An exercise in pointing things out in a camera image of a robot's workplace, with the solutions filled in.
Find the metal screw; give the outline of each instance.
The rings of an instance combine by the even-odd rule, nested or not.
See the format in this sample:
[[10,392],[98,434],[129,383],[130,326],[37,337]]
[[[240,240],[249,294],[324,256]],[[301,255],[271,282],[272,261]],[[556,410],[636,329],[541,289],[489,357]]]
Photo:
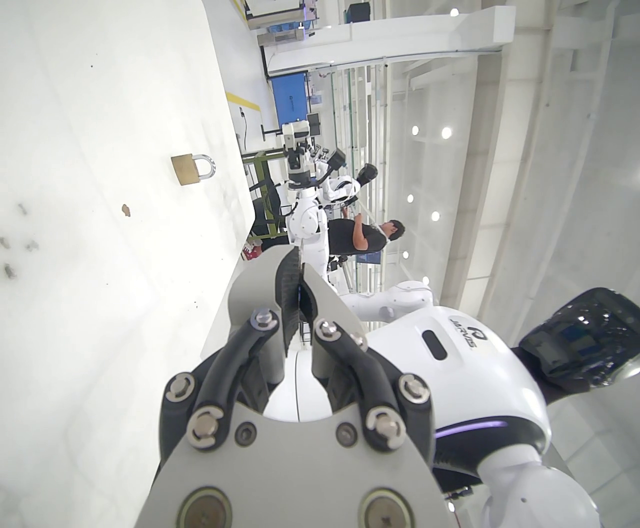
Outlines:
[[358,441],[358,431],[349,422],[343,422],[335,430],[335,437],[341,446],[353,447]]
[[267,326],[273,320],[270,310],[261,310],[255,315],[255,320],[260,326]]
[[187,439],[197,449],[206,449],[215,445],[218,420],[225,414],[222,409],[209,405],[201,407],[189,418]]
[[236,429],[236,443],[240,447],[248,447],[255,441],[257,430],[251,422],[243,422]]
[[422,404],[429,401],[431,391],[427,384],[414,374],[403,374],[398,380],[400,393],[404,398],[415,404]]
[[406,425],[390,407],[374,407],[367,413],[365,425],[387,440],[389,449],[398,449],[406,439]]
[[322,332],[322,335],[324,335],[325,337],[331,337],[337,331],[338,331],[338,327],[335,326],[334,324],[329,323],[329,321],[324,321],[320,325],[320,332]]
[[273,313],[268,308],[260,308],[251,316],[251,326],[260,332],[272,330],[277,325],[278,319],[273,317]]
[[360,525],[364,528],[411,528],[411,514],[404,500],[391,490],[376,490],[362,503]]
[[316,335],[323,341],[338,341],[342,333],[334,323],[320,319],[316,323]]
[[182,503],[178,528],[230,528],[231,503],[215,488],[201,488]]
[[367,349],[369,348],[369,345],[367,344],[367,340],[364,337],[362,337],[357,333],[351,333],[349,334],[349,336],[353,339],[353,342],[356,345],[358,345],[365,352],[367,351]]
[[188,372],[181,372],[169,386],[169,392],[165,394],[167,400],[178,403],[186,400],[195,389],[196,380]]

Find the white table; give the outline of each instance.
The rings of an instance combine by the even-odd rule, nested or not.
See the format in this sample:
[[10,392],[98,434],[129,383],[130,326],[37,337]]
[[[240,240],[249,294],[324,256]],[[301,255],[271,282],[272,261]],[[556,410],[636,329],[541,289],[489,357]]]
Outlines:
[[3,528],[133,525],[252,221],[200,0],[0,3]]

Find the blue panel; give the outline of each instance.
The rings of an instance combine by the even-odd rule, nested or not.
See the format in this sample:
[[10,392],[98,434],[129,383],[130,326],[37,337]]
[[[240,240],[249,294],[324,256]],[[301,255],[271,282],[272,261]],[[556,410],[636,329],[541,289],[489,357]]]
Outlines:
[[356,262],[359,264],[380,264],[382,262],[382,251],[358,253],[356,254]]
[[272,77],[271,86],[278,113],[278,126],[307,118],[305,74]]

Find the white pillar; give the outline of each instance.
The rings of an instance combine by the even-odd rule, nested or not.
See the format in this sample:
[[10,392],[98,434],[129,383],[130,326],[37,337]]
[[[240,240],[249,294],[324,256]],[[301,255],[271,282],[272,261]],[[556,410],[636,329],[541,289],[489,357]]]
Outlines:
[[372,20],[320,29],[313,37],[264,49],[270,75],[358,63],[459,56],[500,49],[513,40],[515,8],[496,6],[450,17]]

